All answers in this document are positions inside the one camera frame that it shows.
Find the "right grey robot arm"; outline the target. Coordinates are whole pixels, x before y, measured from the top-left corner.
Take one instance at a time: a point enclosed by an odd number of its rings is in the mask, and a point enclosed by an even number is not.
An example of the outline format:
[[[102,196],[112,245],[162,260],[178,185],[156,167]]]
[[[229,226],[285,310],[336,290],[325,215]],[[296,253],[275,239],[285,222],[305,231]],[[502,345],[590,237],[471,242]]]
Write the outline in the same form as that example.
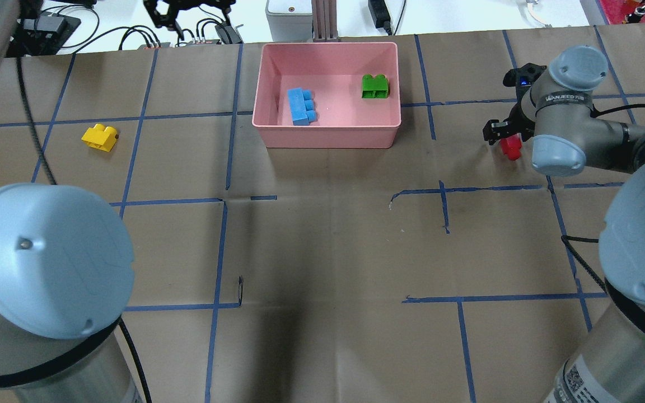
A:
[[[601,119],[593,91],[609,72],[596,48],[566,48],[547,66],[510,69],[503,83],[517,102],[482,130],[489,144],[532,141],[531,165],[555,177],[593,167],[625,172],[604,218],[600,286],[611,302],[562,364],[544,402],[645,402],[645,126]]]

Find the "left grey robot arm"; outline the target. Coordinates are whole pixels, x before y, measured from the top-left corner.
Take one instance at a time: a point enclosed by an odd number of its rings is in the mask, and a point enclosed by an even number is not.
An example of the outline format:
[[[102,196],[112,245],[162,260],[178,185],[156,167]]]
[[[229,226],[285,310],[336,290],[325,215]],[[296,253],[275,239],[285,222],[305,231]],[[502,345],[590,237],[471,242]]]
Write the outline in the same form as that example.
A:
[[[0,388],[23,402],[136,402],[115,345],[133,245],[104,199],[76,186],[0,187]]]

